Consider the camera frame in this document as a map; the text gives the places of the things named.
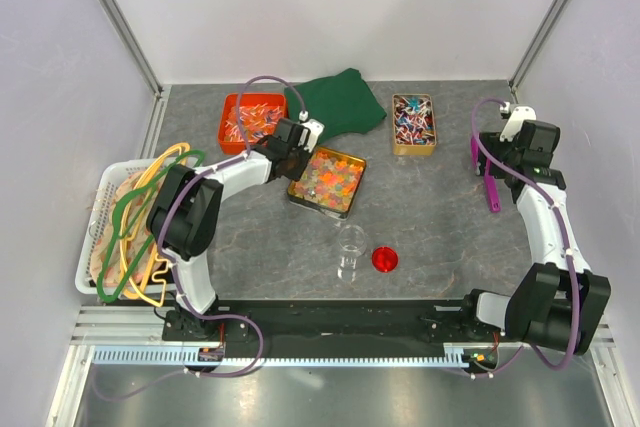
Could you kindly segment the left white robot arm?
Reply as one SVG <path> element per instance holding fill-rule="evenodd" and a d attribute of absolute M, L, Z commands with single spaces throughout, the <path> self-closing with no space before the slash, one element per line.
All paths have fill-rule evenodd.
<path fill-rule="evenodd" d="M 298 181 L 323 131 L 324 125 L 314 119 L 283 118 L 273 134 L 234 157 L 205 167 L 169 169 L 146 226 L 158 254 L 172 270 L 178 303 L 190 310 L 184 326 L 196 339 L 211 339 L 220 325 L 218 314 L 209 310 L 217 294 L 206 251 L 215 236 L 222 203 L 280 177 Z"/>

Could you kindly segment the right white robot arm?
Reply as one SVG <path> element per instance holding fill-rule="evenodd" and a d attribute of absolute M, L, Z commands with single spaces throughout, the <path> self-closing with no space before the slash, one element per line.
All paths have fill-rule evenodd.
<path fill-rule="evenodd" d="M 532 265 L 510 296 L 480 289 L 467 296 L 470 308 L 457 324 L 469 340 L 481 340 L 495 327 L 537 348 L 582 355 L 590 347 L 611 285 L 591 271 L 573 234 L 566 182 L 551 165 L 559 140 L 559 127 L 526 120 L 511 139 L 481 132 L 471 141 L 479 175 L 503 180 L 511 192 Z"/>

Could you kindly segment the magenta plastic scoop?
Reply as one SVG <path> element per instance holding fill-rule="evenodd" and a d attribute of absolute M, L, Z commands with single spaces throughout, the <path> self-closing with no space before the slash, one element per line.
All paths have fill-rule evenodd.
<path fill-rule="evenodd" d="M 495 179 L 490 174 L 491 162 L 481 152 L 475 138 L 470 140 L 470 152 L 475 175 L 483 178 L 488 209 L 491 213 L 498 213 L 501 211 L 501 202 Z"/>

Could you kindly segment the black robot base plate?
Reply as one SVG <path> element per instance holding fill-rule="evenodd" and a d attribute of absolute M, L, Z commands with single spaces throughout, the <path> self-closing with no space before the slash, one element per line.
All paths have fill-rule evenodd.
<path fill-rule="evenodd" d="M 164 341 L 232 341 L 256 338 L 254 321 L 267 340 L 355 336 L 415 338 L 423 343 L 499 343 L 503 330 L 472 318 L 470 307 L 455 300 L 218 300 L 207 314 L 194 317 L 183 307 L 165 314 Z"/>

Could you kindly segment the gold tin with star candies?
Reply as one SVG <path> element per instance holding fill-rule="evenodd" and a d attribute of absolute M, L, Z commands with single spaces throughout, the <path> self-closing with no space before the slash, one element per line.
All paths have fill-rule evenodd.
<path fill-rule="evenodd" d="M 299 181 L 287 197 L 293 204 L 345 220 L 352 209 L 367 163 L 364 159 L 325 147 L 315 149 Z"/>

